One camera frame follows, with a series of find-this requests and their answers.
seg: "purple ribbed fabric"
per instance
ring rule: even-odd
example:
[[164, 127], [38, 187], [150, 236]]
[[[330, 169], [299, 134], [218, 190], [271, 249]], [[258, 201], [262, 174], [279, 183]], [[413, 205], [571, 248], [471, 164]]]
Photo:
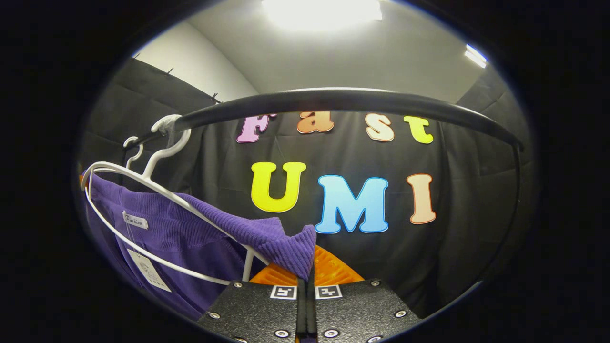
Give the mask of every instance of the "purple ribbed fabric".
[[[227, 214], [190, 195], [177, 193], [200, 213], [232, 235], [252, 246], [269, 261], [303, 279], [314, 262], [315, 228], [304, 227], [288, 237], [278, 218], [250, 220]], [[213, 226], [158, 193], [133, 192], [99, 176], [93, 177], [91, 200], [100, 213], [122, 235], [146, 251], [186, 269], [224, 280], [241, 280], [246, 250]], [[151, 261], [167, 292], [150, 285], [127, 250], [134, 250], [115, 237], [87, 203], [89, 227], [105, 255], [132, 284], [140, 284], [159, 300], [185, 316], [197, 320], [216, 300], [224, 285], [204, 281]], [[146, 219], [148, 229], [127, 225], [125, 213]], [[254, 258], [251, 277], [264, 265]]]

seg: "foam letter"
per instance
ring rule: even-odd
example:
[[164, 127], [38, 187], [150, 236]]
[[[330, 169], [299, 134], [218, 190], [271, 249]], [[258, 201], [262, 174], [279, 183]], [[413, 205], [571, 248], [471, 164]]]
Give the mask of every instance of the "foam letter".
[[337, 210], [348, 232], [354, 231], [358, 221], [365, 213], [360, 226], [363, 233], [380, 233], [388, 228], [385, 221], [384, 195], [387, 180], [369, 178], [364, 182], [358, 198], [354, 198], [347, 182], [339, 175], [324, 175], [318, 179], [324, 187], [324, 208], [322, 221], [315, 226], [318, 233], [334, 234], [341, 230], [337, 223]]
[[267, 115], [261, 115], [255, 117], [248, 117], [243, 122], [242, 134], [237, 137], [237, 143], [254, 143], [259, 139], [259, 135], [256, 134], [256, 128], [259, 128], [260, 132], [267, 129], [269, 124], [269, 117]]
[[407, 183], [413, 188], [413, 206], [415, 208], [411, 216], [413, 224], [425, 224], [436, 219], [430, 198], [431, 182], [432, 176], [428, 174], [415, 174], [407, 178]]
[[383, 114], [369, 113], [364, 117], [369, 126], [367, 134], [373, 140], [389, 142], [394, 139], [394, 130], [390, 128], [390, 120]]
[[285, 163], [283, 169], [287, 173], [286, 192], [281, 199], [269, 197], [271, 173], [276, 169], [275, 163], [258, 162], [252, 165], [254, 178], [252, 180], [252, 202], [266, 212], [286, 212], [293, 208], [299, 199], [301, 172], [307, 167], [301, 162]]
[[424, 144], [430, 144], [434, 140], [431, 134], [427, 134], [424, 126], [428, 126], [428, 121], [424, 118], [405, 116], [404, 120], [411, 127], [411, 134], [416, 141]]
[[330, 131], [335, 126], [331, 121], [331, 113], [326, 112], [302, 112], [299, 117], [303, 118], [296, 125], [296, 130], [302, 134], [310, 134], [312, 132]]

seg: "orange gripper pad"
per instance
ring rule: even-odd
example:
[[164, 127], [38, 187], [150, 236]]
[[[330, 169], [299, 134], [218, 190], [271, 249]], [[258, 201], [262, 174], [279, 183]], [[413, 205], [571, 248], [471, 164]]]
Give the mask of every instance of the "orange gripper pad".
[[314, 285], [330, 286], [364, 281], [352, 268], [324, 248], [315, 246], [314, 254]]
[[296, 286], [296, 275], [275, 263], [269, 263], [256, 276], [250, 279], [252, 283], [274, 284], [278, 286]]
[[[324, 248], [315, 246], [314, 253], [314, 284], [316, 286], [330, 286], [332, 284], [344, 284], [364, 279], [343, 261], [326, 251]], [[296, 286], [297, 278], [288, 270], [275, 263], [269, 263], [254, 278], [252, 283], [273, 284], [278, 286]]]

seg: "yellow letter u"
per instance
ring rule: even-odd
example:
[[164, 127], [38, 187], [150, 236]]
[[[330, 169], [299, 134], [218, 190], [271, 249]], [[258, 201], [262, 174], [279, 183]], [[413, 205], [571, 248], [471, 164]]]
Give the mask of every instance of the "yellow letter u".
[[307, 167], [305, 163], [288, 162], [282, 167], [286, 173], [286, 193], [281, 199], [269, 196], [269, 183], [271, 173], [276, 170], [275, 163], [258, 162], [252, 165], [254, 178], [252, 180], [252, 202], [259, 209], [266, 212], [286, 212], [293, 208], [299, 199], [301, 172]]

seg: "blue letter m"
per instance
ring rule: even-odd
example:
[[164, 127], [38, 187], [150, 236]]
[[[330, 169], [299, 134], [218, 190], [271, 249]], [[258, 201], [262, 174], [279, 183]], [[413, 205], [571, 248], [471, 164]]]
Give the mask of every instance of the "blue letter m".
[[337, 223], [337, 210], [348, 232], [354, 231], [362, 214], [366, 211], [360, 226], [363, 233], [380, 233], [387, 230], [385, 221], [384, 195], [387, 180], [369, 178], [364, 182], [358, 198], [354, 198], [347, 182], [339, 175], [324, 175], [318, 179], [324, 187], [324, 208], [322, 221], [315, 226], [318, 233], [333, 234], [341, 231]]

